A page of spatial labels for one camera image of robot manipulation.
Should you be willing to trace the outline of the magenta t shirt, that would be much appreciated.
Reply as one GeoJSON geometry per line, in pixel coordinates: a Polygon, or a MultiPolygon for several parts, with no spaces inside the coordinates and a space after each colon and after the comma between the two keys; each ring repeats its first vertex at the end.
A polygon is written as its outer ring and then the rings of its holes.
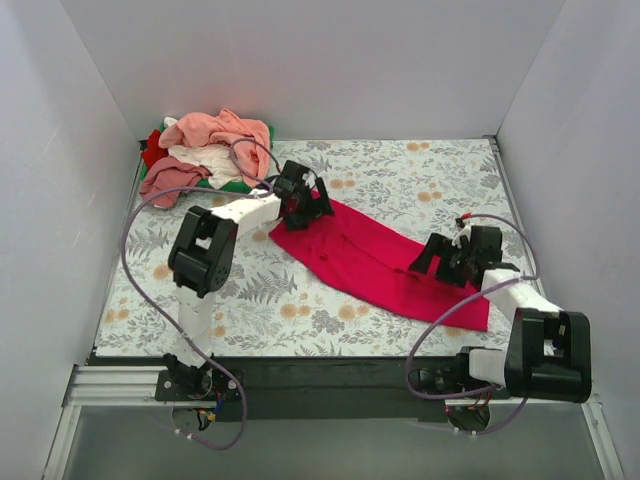
{"type": "Polygon", "coordinates": [[[281,223],[269,233],[277,246],[322,283],[399,316],[429,323],[475,293],[469,285],[461,288],[437,281],[437,263],[426,274],[410,271],[423,250],[420,243],[340,202],[331,204],[332,216],[305,229],[290,231],[281,223]]]}

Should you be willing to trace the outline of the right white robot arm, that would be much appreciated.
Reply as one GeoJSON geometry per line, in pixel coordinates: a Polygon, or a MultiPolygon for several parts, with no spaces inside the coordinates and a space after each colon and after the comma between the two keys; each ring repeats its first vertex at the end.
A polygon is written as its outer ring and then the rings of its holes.
{"type": "Polygon", "coordinates": [[[451,307],[437,319],[442,324],[453,314],[484,298],[511,318],[511,333],[504,350],[465,347],[448,358],[440,390],[426,391],[428,374],[405,363],[409,391],[428,400],[461,399],[506,389],[521,398],[586,402],[592,392],[591,334],[588,318],[549,302],[526,275],[507,263],[502,253],[502,232],[497,227],[472,226],[459,219],[454,238],[430,235],[410,271],[435,271],[438,281],[465,287],[475,294],[451,307]]]}

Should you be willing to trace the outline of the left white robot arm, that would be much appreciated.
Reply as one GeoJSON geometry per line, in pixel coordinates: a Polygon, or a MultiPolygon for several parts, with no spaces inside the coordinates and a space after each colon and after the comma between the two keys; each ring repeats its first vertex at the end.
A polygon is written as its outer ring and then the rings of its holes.
{"type": "Polygon", "coordinates": [[[200,400],[225,384],[209,363],[208,329],[214,296],[230,276],[238,238],[276,220],[296,231],[333,214],[324,180],[293,161],[265,186],[238,200],[187,211],[168,258],[178,293],[179,337],[174,350],[163,357],[172,386],[200,400]]]}

